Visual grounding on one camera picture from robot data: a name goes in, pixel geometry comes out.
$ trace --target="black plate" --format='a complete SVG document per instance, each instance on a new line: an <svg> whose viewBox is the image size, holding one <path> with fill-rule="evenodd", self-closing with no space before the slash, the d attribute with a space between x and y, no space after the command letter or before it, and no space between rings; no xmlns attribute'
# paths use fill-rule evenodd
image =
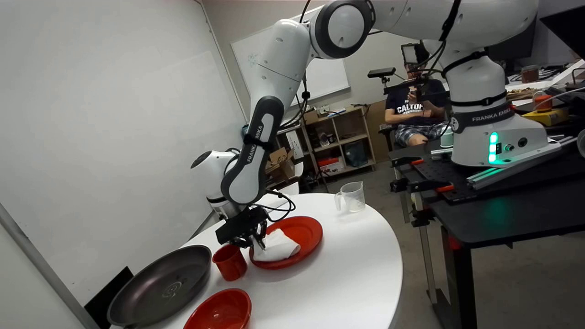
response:
<svg viewBox="0 0 585 329"><path fill-rule="evenodd" d="M139 327L176 315L203 291L211 254L207 247L192 245L149 265L114 298L108 309L110 322Z"/></svg>

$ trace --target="gray floor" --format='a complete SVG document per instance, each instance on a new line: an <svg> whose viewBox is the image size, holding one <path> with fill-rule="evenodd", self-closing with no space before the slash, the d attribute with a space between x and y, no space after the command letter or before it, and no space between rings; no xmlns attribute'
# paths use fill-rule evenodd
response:
<svg viewBox="0 0 585 329"><path fill-rule="evenodd" d="M337 192L348 181L366 183L366 199L395 230L404 260L404 285L394 329L439 329L426 298L419 230L403 221L401 201L388 190L390 163L328 183ZM447 287L439 223L430 225L434 269ZM474 251L476 307L481 329L584 329L585 234L532 240Z"/></svg>

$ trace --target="cabinet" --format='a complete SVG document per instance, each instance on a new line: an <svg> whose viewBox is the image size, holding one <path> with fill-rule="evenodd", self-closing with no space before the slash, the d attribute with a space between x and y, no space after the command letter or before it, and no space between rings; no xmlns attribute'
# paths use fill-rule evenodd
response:
<svg viewBox="0 0 585 329"><path fill-rule="evenodd" d="M375 152L366 123L368 108L348 108L313 123L278 132L278 146L293 150L297 161L317 176L333 177L373 167Z"/></svg>

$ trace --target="table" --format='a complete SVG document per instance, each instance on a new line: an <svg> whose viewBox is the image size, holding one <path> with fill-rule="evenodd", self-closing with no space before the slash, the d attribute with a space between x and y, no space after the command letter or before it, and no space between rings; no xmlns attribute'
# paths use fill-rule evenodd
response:
<svg viewBox="0 0 585 329"><path fill-rule="evenodd" d="M211 294L240 287L253 300L251 329L337 327L377 329L388 326L397 311L403 287L403 256L395 232L372 207L357 214L339 214L335 194L291 196L291 216L311 216L322 223L324 240L306 262L289 269L264 271L249 262L236 282L225 282L213 265L205 291L158 329L183 329L194 309ZM187 245L220 249L216 229L203 230Z"/></svg>
<svg viewBox="0 0 585 329"><path fill-rule="evenodd" d="M410 181L423 179L410 167L401 167L399 172ZM441 221L443 232L450 302L428 274L430 300L441 326L478 327L472 249L585 230L582 196L585 196L585 176L456 205L423 194L425 207Z"/></svg>

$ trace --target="monitor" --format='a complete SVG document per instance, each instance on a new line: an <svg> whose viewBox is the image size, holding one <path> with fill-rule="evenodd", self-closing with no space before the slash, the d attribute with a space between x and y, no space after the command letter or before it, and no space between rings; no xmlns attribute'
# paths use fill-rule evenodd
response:
<svg viewBox="0 0 585 329"><path fill-rule="evenodd" d="M514 62L532 55L536 20L520 35L487 48L489 57L507 64L507 75L514 73Z"/></svg>
<svg viewBox="0 0 585 329"><path fill-rule="evenodd" d="M543 17L542 22L574 53L585 59L585 6Z"/></svg>

